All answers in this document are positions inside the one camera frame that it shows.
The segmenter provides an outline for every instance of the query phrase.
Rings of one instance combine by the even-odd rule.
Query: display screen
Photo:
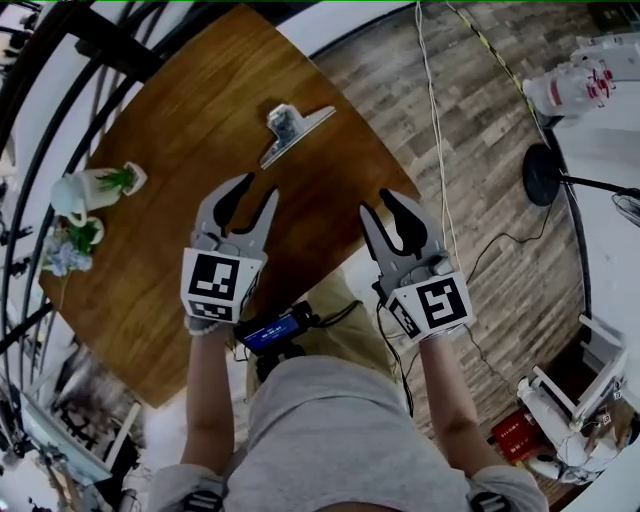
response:
[[[280,320],[263,327],[259,331],[249,334],[244,338],[244,343],[250,350],[256,352],[267,347],[274,341],[277,341],[299,329],[298,322],[289,314],[283,316]]]

